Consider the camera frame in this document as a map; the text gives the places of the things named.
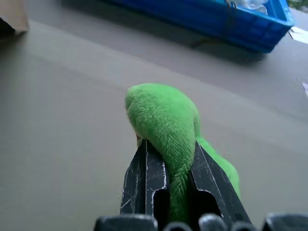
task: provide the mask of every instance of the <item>green fuzzy fabric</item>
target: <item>green fuzzy fabric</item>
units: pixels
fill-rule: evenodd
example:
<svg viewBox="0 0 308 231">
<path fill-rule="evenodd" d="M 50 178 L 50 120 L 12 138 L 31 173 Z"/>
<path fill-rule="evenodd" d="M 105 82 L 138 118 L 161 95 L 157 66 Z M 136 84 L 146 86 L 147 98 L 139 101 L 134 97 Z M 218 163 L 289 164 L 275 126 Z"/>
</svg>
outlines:
<svg viewBox="0 0 308 231">
<path fill-rule="evenodd" d="M 202 138 L 198 109 L 183 92 L 168 85 L 140 84 L 129 88 L 125 103 L 135 133 L 150 141 L 162 155 L 169 172 L 169 221 L 188 221 L 188 173 L 196 141 L 225 171 L 240 197 L 236 169 Z"/>
</svg>

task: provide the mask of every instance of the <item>blue plastic bin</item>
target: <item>blue plastic bin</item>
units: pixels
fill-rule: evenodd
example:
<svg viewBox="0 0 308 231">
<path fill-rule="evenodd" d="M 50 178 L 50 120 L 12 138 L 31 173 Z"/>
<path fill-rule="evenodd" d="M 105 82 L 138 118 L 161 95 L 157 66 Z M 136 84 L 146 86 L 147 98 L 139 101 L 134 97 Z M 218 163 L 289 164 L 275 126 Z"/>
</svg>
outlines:
<svg viewBox="0 0 308 231">
<path fill-rule="evenodd" d="M 229 8 L 224 0 L 110 1 L 261 53 L 270 53 L 294 25 L 285 0 L 269 0 L 268 15 Z"/>
</svg>

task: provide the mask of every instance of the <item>blue plastic crate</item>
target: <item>blue plastic crate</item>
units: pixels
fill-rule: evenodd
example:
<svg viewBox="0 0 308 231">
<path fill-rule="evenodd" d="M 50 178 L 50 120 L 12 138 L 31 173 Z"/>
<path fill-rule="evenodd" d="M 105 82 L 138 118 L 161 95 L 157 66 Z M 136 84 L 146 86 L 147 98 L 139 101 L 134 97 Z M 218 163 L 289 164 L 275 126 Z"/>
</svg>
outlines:
<svg viewBox="0 0 308 231">
<path fill-rule="evenodd" d="M 285 0 L 269 0 L 268 15 L 229 8 L 224 0 L 110 1 L 262 53 L 270 53 L 294 25 Z"/>
</svg>

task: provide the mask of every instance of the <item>cardboard box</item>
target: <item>cardboard box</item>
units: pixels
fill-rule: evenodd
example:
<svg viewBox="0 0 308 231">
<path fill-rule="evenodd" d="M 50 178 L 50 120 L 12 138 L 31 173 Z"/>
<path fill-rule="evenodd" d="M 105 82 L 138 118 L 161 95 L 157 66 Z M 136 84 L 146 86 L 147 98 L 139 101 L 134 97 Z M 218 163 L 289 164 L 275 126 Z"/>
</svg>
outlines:
<svg viewBox="0 0 308 231">
<path fill-rule="evenodd" d="M 0 41 L 28 30 L 23 0 L 0 0 Z"/>
</svg>

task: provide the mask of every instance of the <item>gray table surface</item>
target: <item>gray table surface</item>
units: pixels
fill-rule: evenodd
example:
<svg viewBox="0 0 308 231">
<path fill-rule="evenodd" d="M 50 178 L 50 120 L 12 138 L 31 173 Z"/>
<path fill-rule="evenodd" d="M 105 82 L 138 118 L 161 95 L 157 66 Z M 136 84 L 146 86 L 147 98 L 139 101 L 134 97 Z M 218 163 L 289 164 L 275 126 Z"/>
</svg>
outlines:
<svg viewBox="0 0 308 231">
<path fill-rule="evenodd" d="M 136 151 L 124 97 L 143 82 L 196 103 L 255 225 L 269 212 L 308 212 L 307 44 L 287 35 L 257 61 L 223 44 L 191 50 L 199 35 L 99 1 L 26 6 L 30 32 L 0 51 L 1 230 L 84 231 L 118 214 Z"/>
</svg>

